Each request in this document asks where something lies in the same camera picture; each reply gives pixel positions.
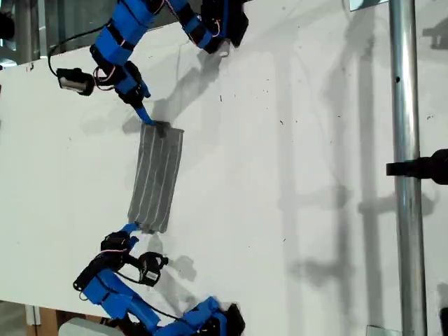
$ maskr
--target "black clamp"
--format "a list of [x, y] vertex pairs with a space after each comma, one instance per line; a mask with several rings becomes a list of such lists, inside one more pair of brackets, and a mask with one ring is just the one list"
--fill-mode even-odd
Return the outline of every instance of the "black clamp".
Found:
[[74, 281], [77, 291], [84, 291], [91, 280], [102, 270], [110, 269], [118, 272], [125, 264], [139, 270], [136, 282], [154, 287], [160, 279], [160, 271], [168, 264], [169, 259], [160, 253], [146, 252], [137, 259], [129, 254], [133, 246], [133, 237], [126, 231], [112, 232], [101, 242], [101, 253], [90, 262]]
[[136, 67], [134, 63], [131, 61], [127, 61], [125, 63], [124, 68], [127, 70], [129, 75], [137, 82], [137, 85], [134, 86], [131, 90], [129, 90], [127, 93], [121, 93], [117, 89], [115, 89], [115, 92], [117, 92], [119, 98], [123, 100], [126, 104], [129, 104], [133, 108], [139, 108], [143, 106], [143, 98], [144, 98], [144, 89], [141, 85], [142, 77], [139, 69]]
[[139, 283], [154, 287], [160, 279], [160, 271], [168, 265], [169, 259], [156, 252], [146, 252], [140, 255]]
[[387, 176], [432, 179], [437, 184], [448, 185], [448, 149], [440, 149], [431, 157], [388, 163], [386, 174]]
[[[209, 54], [216, 52], [224, 39], [229, 39], [232, 44], [238, 48], [246, 33], [249, 25], [249, 19], [244, 13], [243, 4], [247, 0], [210, 0], [203, 1], [201, 5], [201, 21], [205, 27], [215, 32], [222, 29], [225, 25], [227, 31], [225, 36], [219, 34], [204, 47]], [[224, 22], [224, 12], [227, 12], [227, 22]]]
[[93, 76], [79, 68], [58, 69], [56, 76], [62, 89], [75, 91], [81, 96], [90, 96], [95, 87]]

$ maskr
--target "metal frame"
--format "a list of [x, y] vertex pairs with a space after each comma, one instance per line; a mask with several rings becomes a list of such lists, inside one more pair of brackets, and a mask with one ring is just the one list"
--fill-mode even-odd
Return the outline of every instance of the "metal frame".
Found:
[[[414, 0], [390, 0], [395, 162], [417, 159], [419, 104]], [[427, 336], [421, 182], [396, 177], [403, 336]]]
[[30, 1], [8, 1], [6, 6], [14, 7], [15, 50], [0, 47], [0, 61], [7, 59], [24, 64], [39, 58], [38, 6]]

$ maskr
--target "pole clamp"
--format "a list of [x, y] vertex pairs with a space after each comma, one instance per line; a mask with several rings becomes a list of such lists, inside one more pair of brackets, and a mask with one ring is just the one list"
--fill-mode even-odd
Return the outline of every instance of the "pole clamp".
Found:
[[437, 184], [448, 185], [448, 149], [440, 149], [431, 157], [388, 163], [386, 175], [432, 179]]

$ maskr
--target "folded cloth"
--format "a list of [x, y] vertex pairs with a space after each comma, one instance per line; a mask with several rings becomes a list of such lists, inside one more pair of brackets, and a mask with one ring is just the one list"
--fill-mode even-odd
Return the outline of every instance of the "folded cloth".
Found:
[[165, 232], [181, 162], [183, 130], [169, 128], [164, 137], [154, 126], [142, 124], [130, 222], [143, 232]]

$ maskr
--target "white surface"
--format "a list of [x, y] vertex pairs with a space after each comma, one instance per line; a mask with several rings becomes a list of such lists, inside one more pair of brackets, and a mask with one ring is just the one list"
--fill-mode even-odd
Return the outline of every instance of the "white surface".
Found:
[[401, 332], [376, 328], [369, 325], [367, 327], [366, 336], [401, 336]]
[[73, 318], [61, 325], [59, 336], [124, 336], [118, 329], [94, 323], [81, 318]]
[[[145, 102], [185, 130], [168, 232], [143, 240], [176, 260], [151, 304], [180, 314], [215, 295], [238, 302], [246, 335], [365, 335], [400, 330], [388, 6], [338, 1], [247, 4], [230, 56], [201, 66], [177, 24], [132, 59]], [[421, 153], [448, 143], [446, 50], [423, 29], [448, 16], [417, 2]], [[78, 50], [55, 67], [94, 62]], [[139, 126], [113, 93], [58, 88], [45, 61], [0, 72], [0, 299], [89, 314], [72, 283], [127, 220]], [[446, 263], [448, 189], [423, 182], [429, 335]]]
[[357, 11], [360, 8], [373, 6], [372, 4], [382, 4], [387, 0], [350, 0], [350, 11]]

